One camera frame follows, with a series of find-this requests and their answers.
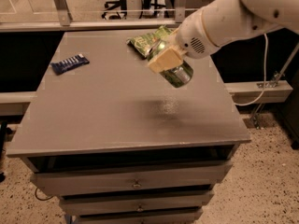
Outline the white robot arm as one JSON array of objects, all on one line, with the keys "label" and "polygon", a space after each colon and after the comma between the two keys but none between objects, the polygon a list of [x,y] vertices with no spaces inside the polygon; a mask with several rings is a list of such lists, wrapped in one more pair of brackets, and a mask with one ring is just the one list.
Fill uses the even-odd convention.
[{"label": "white robot arm", "polygon": [[214,0],[166,38],[165,47],[148,67],[161,73],[182,65],[186,56],[202,59],[237,40],[280,28],[299,34],[299,0]]}]

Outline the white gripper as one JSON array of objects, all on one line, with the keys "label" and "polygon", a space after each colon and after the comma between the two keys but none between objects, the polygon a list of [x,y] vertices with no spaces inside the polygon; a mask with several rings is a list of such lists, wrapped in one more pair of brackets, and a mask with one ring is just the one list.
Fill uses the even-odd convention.
[{"label": "white gripper", "polygon": [[[186,51],[186,55],[194,59],[202,59],[220,49],[207,35],[202,10],[197,10],[184,20],[178,28],[176,41]],[[152,52],[149,55],[148,68],[153,73],[162,73],[182,65],[183,55],[184,53],[174,46]]]}]

